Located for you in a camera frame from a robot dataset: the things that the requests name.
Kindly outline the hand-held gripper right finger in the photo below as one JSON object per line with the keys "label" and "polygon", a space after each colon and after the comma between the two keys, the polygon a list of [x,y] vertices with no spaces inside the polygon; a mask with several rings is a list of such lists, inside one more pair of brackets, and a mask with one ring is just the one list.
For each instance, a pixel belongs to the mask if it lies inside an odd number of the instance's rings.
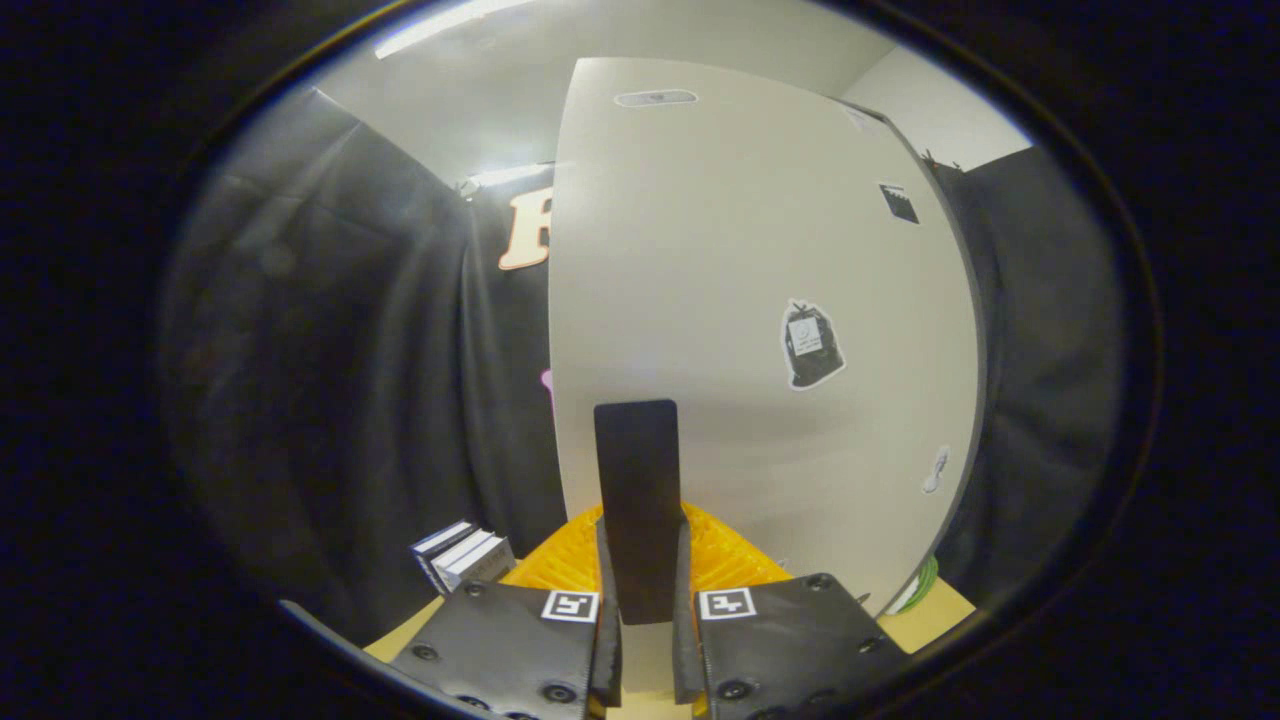
{"label": "hand-held gripper right finger", "polygon": [[785,579],[714,536],[699,588],[680,502],[671,400],[637,405],[637,616],[672,624],[675,698],[695,719],[841,719],[864,710],[908,656],[833,575]]}

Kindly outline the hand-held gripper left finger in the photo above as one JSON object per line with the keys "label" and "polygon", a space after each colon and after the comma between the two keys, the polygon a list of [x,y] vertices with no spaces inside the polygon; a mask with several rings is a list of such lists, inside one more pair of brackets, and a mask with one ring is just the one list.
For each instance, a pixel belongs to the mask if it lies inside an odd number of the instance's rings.
{"label": "hand-held gripper left finger", "polygon": [[622,630],[637,616],[637,405],[594,409],[602,512],[584,557],[596,585],[535,585],[536,559],[499,582],[468,579],[390,669],[471,719],[605,719],[622,703]]}

